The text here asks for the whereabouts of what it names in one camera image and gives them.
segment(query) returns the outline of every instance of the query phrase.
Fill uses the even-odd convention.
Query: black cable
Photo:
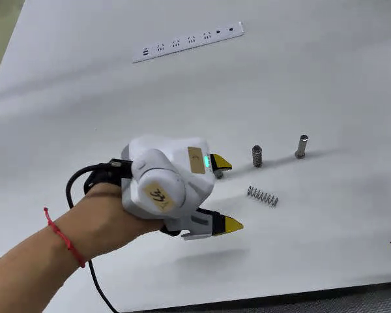
[[[113,169],[114,166],[112,163],[100,163],[96,165],[91,165],[87,166],[85,168],[82,168],[78,170],[71,178],[68,180],[68,183],[66,184],[65,187],[65,194],[66,194],[66,200],[68,202],[68,206],[70,209],[74,207],[74,204],[72,203],[72,196],[71,196],[71,188],[74,182],[78,179],[78,177],[90,172],[90,171],[95,171],[95,170],[108,170],[108,169]],[[113,313],[120,313],[118,310],[116,310],[113,305],[111,305],[109,299],[107,299],[106,295],[104,295],[104,292],[102,291],[102,288],[100,287],[100,284],[97,281],[96,273],[94,271],[94,266],[93,262],[91,260],[88,261],[89,264],[89,269],[91,273],[91,277],[93,278],[94,285],[96,286],[96,289],[98,293],[100,294],[101,298],[103,301],[107,304],[107,306],[110,308],[110,310]]]

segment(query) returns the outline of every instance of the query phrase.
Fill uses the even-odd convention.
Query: metal pin
[[[252,148],[252,163],[256,168],[262,166],[262,148],[258,145]]]
[[[306,156],[307,141],[308,141],[308,136],[301,135],[300,141],[298,142],[298,149],[294,153],[296,158],[304,158]]]

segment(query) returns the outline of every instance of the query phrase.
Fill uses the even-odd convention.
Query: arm
[[[94,186],[75,207],[55,221],[90,260],[116,250],[139,235],[159,230],[159,220],[141,220],[123,210],[121,189]],[[79,264],[48,226],[0,258],[0,313],[42,312]]]

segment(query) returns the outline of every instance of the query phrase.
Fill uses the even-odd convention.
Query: power strip
[[[225,27],[217,27],[206,31],[200,31],[191,35],[175,37],[169,41],[156,42],[138,49],[134,55],[133,63],[154,59],[163,55],[184,51],[206,44],[212,44],[244,34],[242,22],[233,23]]]

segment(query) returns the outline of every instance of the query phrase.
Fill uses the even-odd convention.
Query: coil spring
[[[258,199],[260,202],[269,204],[271,207],[275,207],[278,203],[278,197],[267,192],[263,192],[254,186],[249,186],[247,196]]]
[[[260,168],[262,166],[262,148],[258,145],[255,145],[252,148],[252,162],[253,166]]]

